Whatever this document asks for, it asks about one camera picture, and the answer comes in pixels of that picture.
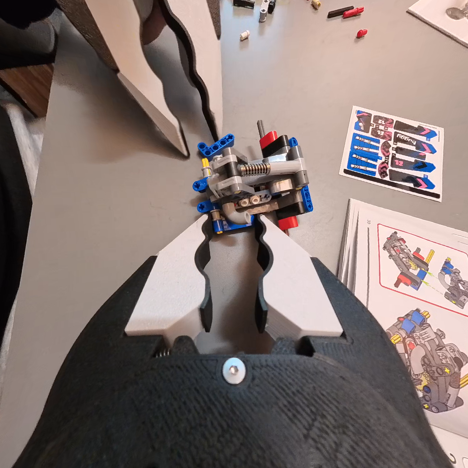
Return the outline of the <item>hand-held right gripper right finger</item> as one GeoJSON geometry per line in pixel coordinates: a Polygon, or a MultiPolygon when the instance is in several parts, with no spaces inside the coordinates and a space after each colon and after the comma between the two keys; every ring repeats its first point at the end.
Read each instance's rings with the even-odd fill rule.
{"type": "Polygon", "coordinates": [[[312,257],[265,215],[257,215],[257,262],[262,269],[255,324],[271,338],[338,337],[342,325],[312,257]]]}

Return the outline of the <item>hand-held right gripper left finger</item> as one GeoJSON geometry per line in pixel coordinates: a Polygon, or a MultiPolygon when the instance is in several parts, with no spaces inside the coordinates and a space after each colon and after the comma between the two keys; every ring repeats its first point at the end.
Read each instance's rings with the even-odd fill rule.
{"type": "Polygon", "coordinates": [[[213,321],[210,280],[213,227],[202,215],[156,255],[126,325],[129,336],[198,336],[213,321]]]}

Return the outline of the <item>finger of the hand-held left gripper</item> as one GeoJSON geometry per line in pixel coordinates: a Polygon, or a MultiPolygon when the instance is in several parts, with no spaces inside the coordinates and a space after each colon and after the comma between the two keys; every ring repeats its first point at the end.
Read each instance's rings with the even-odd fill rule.
{"type": "Polygon", "coordinates": [[[168,108],[163,84],[146,59],[141,39],[142,22],[135,2],[88,0],[86,5],[117,65],[121,83],[157,130],[188,157],[190,153],[179,120],[168,108]]]}
{"type": "Polygon", "coordinates": [[[220,1],[162,0],[161,12],[185,52],[186,74],[217,141],[223,131],[220,1]]]}

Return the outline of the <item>grey blue lego assembly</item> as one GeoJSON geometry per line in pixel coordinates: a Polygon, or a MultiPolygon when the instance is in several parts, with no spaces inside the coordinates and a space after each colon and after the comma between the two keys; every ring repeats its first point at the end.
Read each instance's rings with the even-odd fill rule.
{"type": "Polygon", "coordinates": [[[220,155],[202,154],[202,178],[192,184],[206,199],[197,205],[209,214],[213,232],[224,234],[254,225],[254,217],[275,213],[278,227],[288,232],[298,217],[313,211],[306,160],[296,138],[266,133],[257,122],[261,158],[249,161],[233,147],[220,155]]]}

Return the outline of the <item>scattered loose lego pieces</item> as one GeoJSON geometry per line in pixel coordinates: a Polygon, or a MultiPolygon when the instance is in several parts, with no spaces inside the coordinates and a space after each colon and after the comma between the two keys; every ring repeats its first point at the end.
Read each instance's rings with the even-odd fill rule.
{"type": "MultiPolygon", "coordinates": [[[[308,1],[309,4],[315,11],[318,11],[321,8],[321,1],[318,0],[310,0],[308,1]]],[[[260,10],[259,10],[259,23],[262,24],[266,21],[268,15],[272,15],[276,8],[277,1],[275,0],[263,0],[260,3],[260,10]]],[[[236,8],[243,8],[243,9],[251,9],[254,10],[255,8],[255,1],[254,0],[233,0],[232,5],[236,8]]],[[[336,17],[341,17],[342,19],[352,18],[358,15],[361,15],[364,12],[364,7],[354,7],[354,5],[350,5],[347,7],[343,7],[340,9],[331,10],[327,13],[327,19],[333,19],[336,17]]],[[[250,37],[250,32],[248,30],[243,31],[240,33],[239,41],[244,42],[248,40],[250,37]]]]}

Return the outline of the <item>lego sticker sheet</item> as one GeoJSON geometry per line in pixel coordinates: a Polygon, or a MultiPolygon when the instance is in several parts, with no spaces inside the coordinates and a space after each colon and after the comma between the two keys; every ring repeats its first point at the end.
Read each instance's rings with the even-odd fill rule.
{"type": "Polygon", "coordinates": [[[340,175],[442,201],[444,128],[354,105],[340,175]]]}

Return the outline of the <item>lego instruction booklet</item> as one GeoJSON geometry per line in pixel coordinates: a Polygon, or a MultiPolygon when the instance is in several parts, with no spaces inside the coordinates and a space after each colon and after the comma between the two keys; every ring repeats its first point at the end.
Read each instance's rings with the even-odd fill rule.
{"type": "Polygon", "coordinates": [[[467,467],[468,234],[349,199],[338,277],[382,326],[454,467],[467,467]]]}

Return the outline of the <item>brown wooden furniture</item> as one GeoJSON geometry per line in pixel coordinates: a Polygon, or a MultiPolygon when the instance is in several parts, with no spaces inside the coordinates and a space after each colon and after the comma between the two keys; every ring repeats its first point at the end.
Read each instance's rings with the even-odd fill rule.
{"type": "Polygon", "coordinates": [[[54,64],[8,68],[0,71],[1,85],[32,115],[46,117],[54,64]]]}

